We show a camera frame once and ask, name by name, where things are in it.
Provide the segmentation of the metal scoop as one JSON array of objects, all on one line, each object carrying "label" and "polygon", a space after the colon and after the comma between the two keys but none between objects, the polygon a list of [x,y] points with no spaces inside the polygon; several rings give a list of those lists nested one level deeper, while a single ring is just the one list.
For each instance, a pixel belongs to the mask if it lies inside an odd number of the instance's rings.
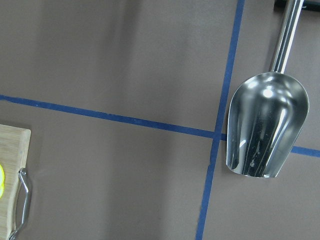
[{"label": "metal scoop", "polygon": [[310,101],[303,85],[285,74],[303,1],[289,0],[268,72],[244,81],[232,96],[226,166],[236,174],[274,178],[307,119]]}]

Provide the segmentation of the wooden cutting board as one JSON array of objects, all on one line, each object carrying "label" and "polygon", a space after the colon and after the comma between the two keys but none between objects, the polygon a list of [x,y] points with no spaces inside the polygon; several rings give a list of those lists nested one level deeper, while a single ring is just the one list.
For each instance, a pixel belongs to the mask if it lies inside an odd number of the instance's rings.
[{"label": "wooden cutting board", "polygon": [[[4,192],[0,198],[0,238],[15,240],[27,222],[31,205],[31,184],[26,162],[31,130],[0,126],[0,164],[5,173]],[[16,226],[16,209],[20,188],[25,191],[21,223]]]}]

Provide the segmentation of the lemon slice front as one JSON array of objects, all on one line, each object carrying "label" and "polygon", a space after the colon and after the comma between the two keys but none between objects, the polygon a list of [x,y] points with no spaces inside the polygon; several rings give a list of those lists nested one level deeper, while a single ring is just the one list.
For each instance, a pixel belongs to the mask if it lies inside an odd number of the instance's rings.
[{"label": "lemon slice front", "polygon": [[5,172],[0,164],[0,198],[2,198],[5,189]]}]

